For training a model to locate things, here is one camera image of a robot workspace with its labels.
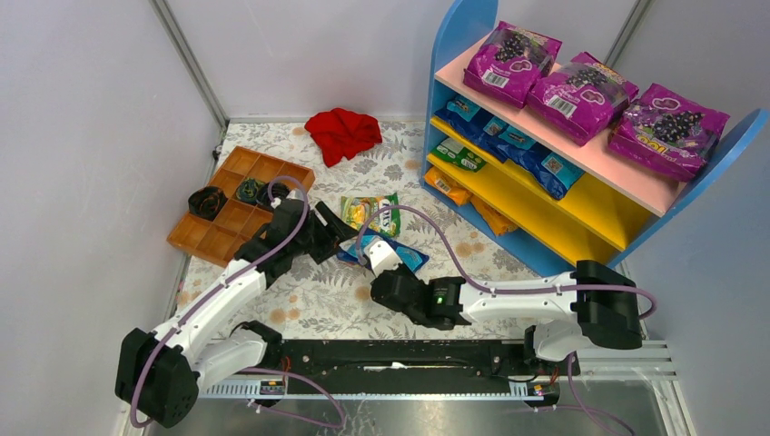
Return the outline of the orange mango candy bag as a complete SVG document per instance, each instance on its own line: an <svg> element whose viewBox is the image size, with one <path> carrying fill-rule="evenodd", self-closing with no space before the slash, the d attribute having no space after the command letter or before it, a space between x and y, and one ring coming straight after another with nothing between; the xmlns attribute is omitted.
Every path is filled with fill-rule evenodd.
<svg viewBox="0 0 770 436"><path fill-rule="evenodd" d="M470 198L470 203L495 236L512 233L518 229L518 226L509 218L505 217L477 196L472 196Z"/></svg>
<svg viewBox="0 0 770 436"><path fill-rule="evenodd" d="M431 167L423 178L428 185L443 193L458 206L469 203L472 198L472 193L469 190L462 187L435 166Z"/></svg>

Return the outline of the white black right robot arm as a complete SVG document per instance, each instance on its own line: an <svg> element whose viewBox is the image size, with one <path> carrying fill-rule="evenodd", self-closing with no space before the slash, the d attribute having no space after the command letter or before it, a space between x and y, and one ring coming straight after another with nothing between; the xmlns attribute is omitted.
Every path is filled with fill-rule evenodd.
<svg viewBox="0 0 770 436"><path fill-rule="evenodd" d="M377 273L370 287L374 302L440 331L532 319L530 352L548 362L589 348L640 348L640 293L626 276L594 261L580 261L572 272L518 282L473 282L463 276L423 282L399 265Z"/></svg>

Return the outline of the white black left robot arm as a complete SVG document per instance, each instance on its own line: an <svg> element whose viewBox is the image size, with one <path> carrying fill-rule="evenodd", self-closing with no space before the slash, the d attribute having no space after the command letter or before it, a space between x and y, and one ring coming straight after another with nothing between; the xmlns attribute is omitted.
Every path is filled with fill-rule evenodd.
<svg viewBox="0 0 770 436"><path fill-rule="evenodd" d="M202 391L260 363L265 334L247 330L211 344L213 335L287 273L295 258L323 263L357 234L323 202L310 207L304 200L274 201L271 220L236 250L205 292L150 331L135 328L124 336L114 392L129 405L130 423L170 428Z"/></svg>

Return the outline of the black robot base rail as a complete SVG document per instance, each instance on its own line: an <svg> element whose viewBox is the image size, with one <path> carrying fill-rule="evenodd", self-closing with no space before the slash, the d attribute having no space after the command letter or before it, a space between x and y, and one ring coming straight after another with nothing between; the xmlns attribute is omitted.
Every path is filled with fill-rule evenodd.
<svg viewBox="0 0 770 436"><path fill-rule="evenodd" d="M536 358L529 341L503 340L289 340L257 321L237 332L255 332L267 343L260 367L280 371L290 395L323 388L345 395L481 396L510 391L512 382L578 375L577 359Z"/></svg>

